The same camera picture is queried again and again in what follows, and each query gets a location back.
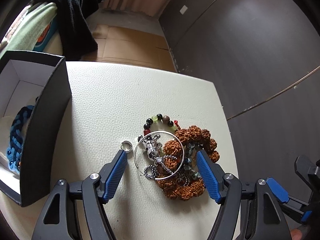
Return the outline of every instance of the dark gray wall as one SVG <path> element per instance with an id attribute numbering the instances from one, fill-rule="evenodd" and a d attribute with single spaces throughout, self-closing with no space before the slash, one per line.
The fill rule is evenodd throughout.
<path id="1" fill-rule="evenodd" d="M 194 21 L 183 21 L 184 1 L 195 6 Z M 214 83 L 230 119 L 240 179 L 273 176 L 308 200 L 293 163 L 302 154 L 320 159 L 320 71 L 232 118 L 320 65 L 320 37 L 301 9 L 293 0 L 214 0 L 208 8 L 172 0 L 160 23 L 178 71 Z"/>

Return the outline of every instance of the bolt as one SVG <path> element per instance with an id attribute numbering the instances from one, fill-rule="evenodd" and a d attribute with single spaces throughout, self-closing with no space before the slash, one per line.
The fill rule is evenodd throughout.
<path id="1" fill-rule="evenodd" d="M 233 179 L 233 175 L 231 173 L 226 173 L 224 176 L 226 179 Z"/>
<path id="2" fill-rule="evenodd" d="M 62 186 L 63 184 L 65 184 L 65 182 L 66 182 L 65 179 L 59 179 L 58 182 L 57 182 L 57 184 L 58 184 L 59 186 Z"/>
<path id="3" fill-rule="evenodd" d="M 92 173 L 90 175 L 90 179 L 97 179 L 97 178 L 99 178 L 99 174 L 98 173 Z"/>
<path id="4" fill-rule="evenodd" d="M 264 179 L 259 179 L 259 180 L 258 180 L 258 183 L 259 183 L 260 185 L 265 185 L 265 184 L 266 184 L 266 181 L 265 181 Z"/>

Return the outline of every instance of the silver bangle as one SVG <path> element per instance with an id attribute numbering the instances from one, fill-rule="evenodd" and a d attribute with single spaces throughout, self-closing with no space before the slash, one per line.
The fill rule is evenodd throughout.
<path id="1" fill-rule="evenodd" d="M 172 133 L 170 133 L 170 132 L 167 132 L 167 131 L 154 131 L 154 132 L 148 133 L 147 135 L 145 135 L 144 137 L 142 137 L 141 140 L 138 142 L 138 144 L 137 144 L 137 146 L 136 146 L 136 148 L 135 148 L 135 150 L 134 150 L 134 153 L 133 153 L 133 158 L 134 158 L 134 164 L 136 165 L 138 171 L 140 171 L 139 166 L 138 166 L 138 163 L 137 163 L 137 158 L 136 158 L 137 149 L 138 149 L 140 143 L 141 143 L 145 138 L 147 138 L 147 137 L 150 136 L 150 135 L 158 134 L 158 133 L 165 133 L 165 134 L 171 135 L 172 137 L 174 137 L 174 138 L 180 143 L 181 148 L 182 148 L 182 160 L 181 160 L 181 163 L 180 163 L 179 167 L 177 168 L 177 170 L 176 170 L 174 173 L 172 173 L 172 174 L 170 174 L 169 176 L 167 176 L 167 177 L 164 177 L 164 178 L 155 178 L 155 180 L 163 180 L 163 179 L 168 179 L 168 178 L 173 177 L 173 176 L 180 170 L 180 168 L 181 168 L 182 165 L 183 165 L 183 160 L 184 160 L 184 149 L 183 149 L 183 145 L 182 145 L 181 141 L 178 139 L 178 137 L 176 137 L 174 134 L 172 134 Z"/>

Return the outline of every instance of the blue braided bracelet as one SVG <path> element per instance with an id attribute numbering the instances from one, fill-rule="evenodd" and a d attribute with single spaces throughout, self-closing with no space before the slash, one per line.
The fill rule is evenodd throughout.
<path id="1" fill-rule="evenodd" d="M 23 137 L 21 134 L 23 125 L 30 118 L 34 106 L 24 106 L 17 113 L 12 122 L 9 136 L 9 147 L 7 148 L 8 166 L 10 171 L 20 174 L 20 160 L 23 148 Z"/>

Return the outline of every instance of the white table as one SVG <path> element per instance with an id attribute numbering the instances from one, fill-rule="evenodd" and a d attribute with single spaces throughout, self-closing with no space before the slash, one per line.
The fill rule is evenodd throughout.
<path id="1" fill-rule="evenodd" d="M 213 83 L 129 65 L 67 62 L 72 100 L 64 114 L 52 163 L 51 186 L 60 178 L 83 180 L 111 161 L 123 140 L 136 145 L 145 120 L 166 114 L 182 128 L 208 129 L 225 172 L 238 176 L 225 115 Z M 31 239 L 46 197 L 21 208 L 0 193 L 0 209 L 21 240 Z M 78 205 L 84 239 L 90 239 Z M 219 206 L 207 191 L 189 201 L 170 200 L 139 176 L 132 155 L 115 197 L 105 205 L 117 239 L 207 239 Z M 235 236 L 240 232 L 240 217 Z"/>

